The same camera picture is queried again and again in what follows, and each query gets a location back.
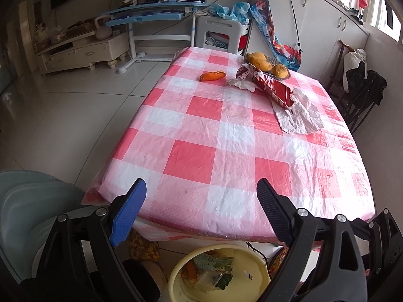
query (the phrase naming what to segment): carrot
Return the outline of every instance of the carrot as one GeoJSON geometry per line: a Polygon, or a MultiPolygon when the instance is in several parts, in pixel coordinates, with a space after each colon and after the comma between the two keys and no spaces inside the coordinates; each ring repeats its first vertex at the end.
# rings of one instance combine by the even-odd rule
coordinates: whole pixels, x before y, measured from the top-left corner
{"type": "Polygon", "coordinates": [[[196,265],[193,260],[186,262],[186,270],[187,274],[189,275],[189,280],[191,282],[193,282],[194,280],[197,281],[196,265]]]}
{"type": "Polygon", "coordinates": [[[200,76],[200,81],[201,82],[207,82],[210,80],[217,80],[220,78],[223,78],[226,76],[226,73],[223,72],[222,70],[219,71],[211,71],[211,72],[206,72],[203,75],[200,76]]]}

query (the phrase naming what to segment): red and white tablecloth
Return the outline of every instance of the red and white tablecloth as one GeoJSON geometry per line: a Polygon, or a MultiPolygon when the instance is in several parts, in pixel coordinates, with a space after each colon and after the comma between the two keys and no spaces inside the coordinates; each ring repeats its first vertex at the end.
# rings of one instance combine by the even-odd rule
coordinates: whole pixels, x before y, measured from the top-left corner
{"type": "Polygon", "coordinates": [[[186,48],[150,92],[111,160],[84,198],[111,202],[139,177],[147,197],[133,227],[150,240],[213,236],[276,241],[256,197],[266,177],[296,207],[313,215],[369,219],[370,184],[350,131],[317,80],[291,71],[284,82],[317,106],[324,128],[284,133],[265,93],[225,78],[199,82],[205,71],[234,78],[243,57],[186,48]]]}

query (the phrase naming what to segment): drawer handle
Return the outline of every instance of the drawer handle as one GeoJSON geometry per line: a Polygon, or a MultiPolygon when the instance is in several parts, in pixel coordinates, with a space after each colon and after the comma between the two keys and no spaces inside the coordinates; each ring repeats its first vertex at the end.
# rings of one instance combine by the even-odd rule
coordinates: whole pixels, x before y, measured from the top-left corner
{"type": "Polygon", "coordinates": [[[305,2],[302,4],[303,7],[306,6],[306,2],[307,2],[307,0],[305,0],[305,2]]]}

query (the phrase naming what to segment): colorful bag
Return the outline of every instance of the colorful bag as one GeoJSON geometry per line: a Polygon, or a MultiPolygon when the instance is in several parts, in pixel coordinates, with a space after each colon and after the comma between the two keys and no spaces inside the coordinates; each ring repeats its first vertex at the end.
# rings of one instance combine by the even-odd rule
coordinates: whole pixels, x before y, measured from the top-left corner
{"type": "Polygon", "coordinates": [[[267,45],[269,46],[273,56],[288,69],[297,71],[301,65],[301,47],[298,37],[299,51],[295,50],[289,45],[282,45],[275,35],[275,26],[273,23],[272,12],[270,10],[269,0],[259,0],[250,7],[250,12],[256,21],[257,27],[263,35],[267,45]]]}

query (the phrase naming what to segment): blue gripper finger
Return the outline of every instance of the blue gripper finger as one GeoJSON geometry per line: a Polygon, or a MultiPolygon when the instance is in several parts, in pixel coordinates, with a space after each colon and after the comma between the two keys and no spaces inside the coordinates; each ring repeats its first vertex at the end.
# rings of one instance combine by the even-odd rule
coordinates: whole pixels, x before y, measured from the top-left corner
{"type": "Polygon", "coordinates": [[[137,179],[128,191],[126,201],[112,221],[112,234],[109,237],[109,241],[113,246],[118,246],[120,242],[127,238],[134,220],[146,199],[146,193],[146,182],[140,178],[137,179]]]}

